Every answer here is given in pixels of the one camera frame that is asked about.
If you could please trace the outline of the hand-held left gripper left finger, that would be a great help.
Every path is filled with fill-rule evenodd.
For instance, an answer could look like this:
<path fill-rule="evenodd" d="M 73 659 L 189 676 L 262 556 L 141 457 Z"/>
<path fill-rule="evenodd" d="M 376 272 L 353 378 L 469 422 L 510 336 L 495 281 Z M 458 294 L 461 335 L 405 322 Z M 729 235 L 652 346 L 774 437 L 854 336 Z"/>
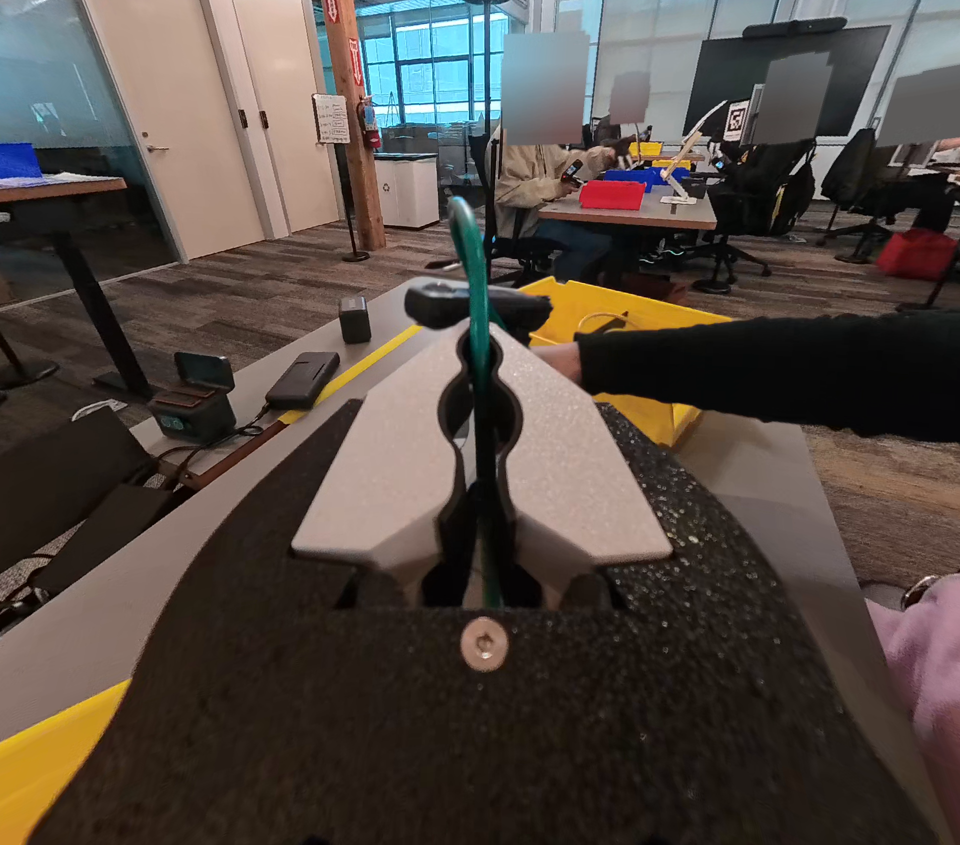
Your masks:
<path fill-rule="evenodd" d="M 424 577 L 441 560 L 438 517 L 464 487 L 440 400 L 460 375 L 467 323 L 440 331 L 377 385 L 343 439 L 300 527 L 295 556 Z"/>

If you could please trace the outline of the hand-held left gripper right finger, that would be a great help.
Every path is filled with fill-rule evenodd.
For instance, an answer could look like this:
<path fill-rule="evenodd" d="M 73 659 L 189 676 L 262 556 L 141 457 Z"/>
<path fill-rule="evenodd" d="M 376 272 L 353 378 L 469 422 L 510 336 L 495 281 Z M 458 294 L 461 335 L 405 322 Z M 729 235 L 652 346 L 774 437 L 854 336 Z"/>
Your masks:
<path fill-rule="evenodd" d="M 673 547 L 593 399 L 500 328 L 496 379 L 518 409 L 501 463 L 516 562 L 543 588 Z"/>

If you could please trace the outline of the yellow plastic bin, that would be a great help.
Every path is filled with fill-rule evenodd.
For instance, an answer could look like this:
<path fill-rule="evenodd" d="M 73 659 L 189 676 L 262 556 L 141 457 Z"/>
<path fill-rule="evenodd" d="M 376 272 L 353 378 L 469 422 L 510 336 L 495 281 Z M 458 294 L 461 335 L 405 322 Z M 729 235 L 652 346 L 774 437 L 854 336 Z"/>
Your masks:
<path fill-rule="evenodd" d="M 3 844 L 27 842 L 102 738 L 130 683 L 116 683 L 2 741 Z"/>
<path fill-rule="evenodd" d="M 520 288 L 551 299 L 552 313 L 531 335 L 532 346 L 569 343 L 577 334 L 631 333 L 728 322 L 728 318 L 632 293 L 547 276 Z M 674 450 L 700 419 L 699 409 L 631 395 L 595 395 L 596 404 L 612 406 L 655 444 Z"/>

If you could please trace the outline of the black ethernet switch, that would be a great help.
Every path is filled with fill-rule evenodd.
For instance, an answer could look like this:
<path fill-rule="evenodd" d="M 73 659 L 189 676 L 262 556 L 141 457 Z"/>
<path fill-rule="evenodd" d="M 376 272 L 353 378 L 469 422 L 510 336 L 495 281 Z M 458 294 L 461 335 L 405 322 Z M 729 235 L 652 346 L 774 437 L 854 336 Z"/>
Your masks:
<path fill-rule="evenodd" d="M 549 297 L 528 295 L 518 289 L 487 288 L 489 320 L 523 344 L 548 321 L 553 303 Z M 418 325 L 440 331 L 471 315 L 471 292 L 462 282 L 430 280 L 414 284 L 404 297 L 404 310 Z"/>

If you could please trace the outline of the person's right forearm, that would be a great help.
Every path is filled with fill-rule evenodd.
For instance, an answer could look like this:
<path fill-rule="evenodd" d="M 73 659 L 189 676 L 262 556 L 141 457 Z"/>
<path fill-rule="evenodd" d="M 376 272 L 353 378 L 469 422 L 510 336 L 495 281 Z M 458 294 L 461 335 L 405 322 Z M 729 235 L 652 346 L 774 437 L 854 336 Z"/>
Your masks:
<path fill-rule="evenodd" d="M 763 422 L 959 442 L 957 311 L 756 318 L 578 334 L 592 395 Z"/>

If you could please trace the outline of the person's right hand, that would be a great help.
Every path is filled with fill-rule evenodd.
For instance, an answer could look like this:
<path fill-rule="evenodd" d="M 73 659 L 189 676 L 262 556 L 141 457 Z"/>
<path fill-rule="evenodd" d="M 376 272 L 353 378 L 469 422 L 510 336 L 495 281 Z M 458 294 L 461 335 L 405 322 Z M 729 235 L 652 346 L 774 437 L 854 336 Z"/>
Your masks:
<path fill-rule="evenodd" d="M 531 352 L 571 383 L 583 387 L 583 368 L 579 343 L 570 342 L 550 346 L 532 346 Z"/>

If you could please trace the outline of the yellow tape strip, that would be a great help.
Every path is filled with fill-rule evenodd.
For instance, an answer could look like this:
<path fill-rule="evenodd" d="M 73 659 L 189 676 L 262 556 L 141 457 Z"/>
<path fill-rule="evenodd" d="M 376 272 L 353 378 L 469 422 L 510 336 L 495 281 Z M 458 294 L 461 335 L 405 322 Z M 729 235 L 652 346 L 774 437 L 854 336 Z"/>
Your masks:
<path fill-rule="evenodd" d="M 395 335 L 389 341 L 384 343 L 381 347 L 378 347 L 375 351 L 368 354 L 358 363 L 350 366 L 342 373 L 339 373 L 335 376 L 329 383 L 327 383 L 323 389 L 319 392 L 318 396 L 314 400 L 313 404 L 307 406 L 304 409 L 290 409 L 279 416 L 277 421 L 281 423 L 284 427 L 288 427 L 295 422 L 299 421 L 301 418 L 305 417 L 306 414 L 312 410 L 314 407 L 318 407 L 321 403 L 329 399 L 336 392 L 345 388 L 348 384 L 357 379 L 364 372 L 371 369 L 374 365 L 378 364 L 379 361 L 385 359 L 392 352 L 397 350 L 402 346 L 406 341 L 410 340 L 417 333 L 421 332 L 423 328 L 418 324 L 412 324 L 404 329 L 400 334 Z"/>

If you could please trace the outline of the black battery charger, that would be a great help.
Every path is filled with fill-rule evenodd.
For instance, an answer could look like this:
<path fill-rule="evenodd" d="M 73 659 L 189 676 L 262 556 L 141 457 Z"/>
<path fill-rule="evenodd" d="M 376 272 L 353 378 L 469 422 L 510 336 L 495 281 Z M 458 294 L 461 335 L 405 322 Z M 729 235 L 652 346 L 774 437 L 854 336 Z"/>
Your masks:
<path fill-rule="evenodd" d="M 194 446 L 226 439 L 237 429 L 229 398 L 235 387 L 230 360 L 182 350 L 173 353 L 173 360 L 177 383 L 147 403 L 161 433 Z"/>

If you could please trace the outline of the grey topped work table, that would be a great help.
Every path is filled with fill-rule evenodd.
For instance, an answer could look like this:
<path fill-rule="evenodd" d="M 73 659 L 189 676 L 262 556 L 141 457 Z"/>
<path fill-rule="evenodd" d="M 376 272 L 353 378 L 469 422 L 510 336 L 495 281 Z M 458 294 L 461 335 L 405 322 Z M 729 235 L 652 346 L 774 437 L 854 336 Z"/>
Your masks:
<path fill-rule="evenodd" d="M 646 195 L 638 210 L 584 208 L 576 195 L 568 195 L 557 202 L 547 203 L 540 210 L 543 219 L 553 218 L 564 223 L 600 224 L 609 226 L 713 231 L 716 216 L 707 197 L 689 203 L 664 201 L 655 193 Z"/>

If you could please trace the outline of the red plastic bin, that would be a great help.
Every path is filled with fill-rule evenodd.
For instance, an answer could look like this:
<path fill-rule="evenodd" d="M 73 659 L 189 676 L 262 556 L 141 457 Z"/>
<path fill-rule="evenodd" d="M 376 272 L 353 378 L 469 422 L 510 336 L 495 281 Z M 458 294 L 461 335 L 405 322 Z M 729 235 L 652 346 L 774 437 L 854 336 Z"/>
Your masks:
<path fill-rule="evenodd" d="M 594 212 L 638 213 L 645 194 L 644 181 L 592 179 L 582 185 L 579 203 Z"/>

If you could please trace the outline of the white recycling bin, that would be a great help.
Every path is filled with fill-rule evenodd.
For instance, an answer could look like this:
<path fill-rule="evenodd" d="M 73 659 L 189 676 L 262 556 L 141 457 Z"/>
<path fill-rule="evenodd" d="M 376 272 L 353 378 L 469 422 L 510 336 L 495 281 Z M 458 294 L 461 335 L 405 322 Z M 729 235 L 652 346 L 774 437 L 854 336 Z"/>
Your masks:
<path fill-rule="evenodd" d="M 438 155 L 374 154 L 382 221 L 421 230 L 440 222 Z"/>

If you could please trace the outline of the red bag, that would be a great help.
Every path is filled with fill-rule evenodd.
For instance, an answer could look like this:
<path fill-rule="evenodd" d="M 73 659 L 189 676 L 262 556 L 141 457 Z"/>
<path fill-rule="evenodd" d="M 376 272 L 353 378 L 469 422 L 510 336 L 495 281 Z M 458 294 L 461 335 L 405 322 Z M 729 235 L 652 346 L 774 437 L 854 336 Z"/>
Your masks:
<path fill-rule="evenodd" d="M 874 264 L 887 277 L 935 283 L 954 258 L 958 240 L 927 228 L 895 233 Z"/>

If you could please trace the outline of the small blue bin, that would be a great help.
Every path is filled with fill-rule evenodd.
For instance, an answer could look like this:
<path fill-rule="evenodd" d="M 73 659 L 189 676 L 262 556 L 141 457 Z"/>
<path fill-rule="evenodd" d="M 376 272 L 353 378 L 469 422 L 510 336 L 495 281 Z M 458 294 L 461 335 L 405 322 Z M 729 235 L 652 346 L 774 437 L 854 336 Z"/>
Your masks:
<path fill-rule="evenodd" d="M 0 144 L 0 177 L 1 181 L 42 179 L 42 167 L 33 144 L 2 142 Z"/>

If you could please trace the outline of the black wall screen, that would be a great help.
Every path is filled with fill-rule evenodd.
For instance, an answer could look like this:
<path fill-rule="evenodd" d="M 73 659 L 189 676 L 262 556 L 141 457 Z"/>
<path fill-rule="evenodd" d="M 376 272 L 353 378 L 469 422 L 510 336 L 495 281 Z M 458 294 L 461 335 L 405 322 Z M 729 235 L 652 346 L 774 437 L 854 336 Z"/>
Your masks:
<path fill-rule="evenodd" d="M 737 37 L 702 43 L 684 128 L 686 131 L 720 102 L 748 100 L 766 82 L 774 61 L 826 53 L 831 69 L 824 93 L 818 138 L 846 136 L 854 127 L 883 47 L 888 24 L 848 27 L 844 16 L 747 26 Z"/>

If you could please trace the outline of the wooden post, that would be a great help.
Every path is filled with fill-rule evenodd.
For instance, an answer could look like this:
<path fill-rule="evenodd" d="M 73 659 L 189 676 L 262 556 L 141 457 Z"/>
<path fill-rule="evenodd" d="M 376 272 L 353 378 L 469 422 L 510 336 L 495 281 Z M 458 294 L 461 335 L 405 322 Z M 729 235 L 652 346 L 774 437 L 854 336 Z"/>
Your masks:
<path fill-rule="evenodd" d="M 349 140 L 345 161 L 353 201 L 354 229 L 361 251 L 386 247 L 375 153 L 364 138 L 358 108 L 365 96 L 354 0 L 321 0 L 337 93 L 345 100 Z"/>

